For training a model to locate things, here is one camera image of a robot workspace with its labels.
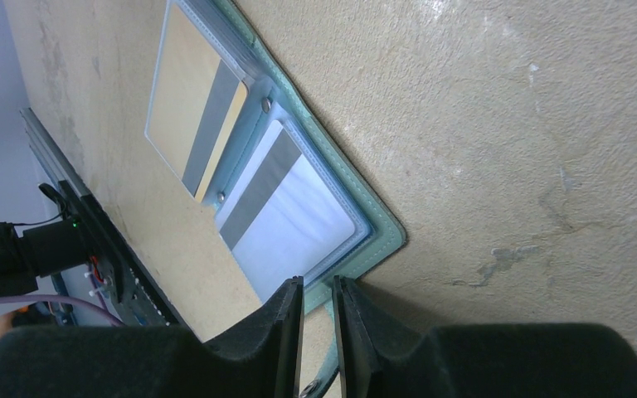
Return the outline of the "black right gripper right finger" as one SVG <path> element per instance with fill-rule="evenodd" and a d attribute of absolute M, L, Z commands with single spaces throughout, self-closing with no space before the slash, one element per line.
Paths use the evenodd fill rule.
<path fill-rule="evenodd" d="M 604 325 L 470 324 L 419 333 L 341 276 L 333 307 L 346 397 L 637 397 L 637 354 Z"/>

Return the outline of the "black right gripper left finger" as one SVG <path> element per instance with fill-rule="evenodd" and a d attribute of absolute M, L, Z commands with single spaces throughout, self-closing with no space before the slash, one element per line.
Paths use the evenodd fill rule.
<path fill-rule="evenodd" d="M 207 342 L 178 326 L 27 327 L 0 340 L 0 397 L 294 397 L 304 281 Z"/>

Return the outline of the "white striped credit card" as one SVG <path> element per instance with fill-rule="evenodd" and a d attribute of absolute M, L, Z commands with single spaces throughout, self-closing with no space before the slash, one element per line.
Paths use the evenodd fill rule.
<path fill-rule="evenodd" d="M 269 124 L 215 224 L 262 302 L 293 276 L 315 281 L 370 232 L 331 173 L 278 120 Z"/>

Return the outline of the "teal card holder wallet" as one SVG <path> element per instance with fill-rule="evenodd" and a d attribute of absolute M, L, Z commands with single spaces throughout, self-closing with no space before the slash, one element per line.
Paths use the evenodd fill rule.
<path fill-rule="evenodd" d="M 229 1 L 170 1 L 145 135 L 214 225 L 261 302 L 304 280 L 304 310 L 335 275 L 359 278 L 406 231 L 345 158 Z"/>

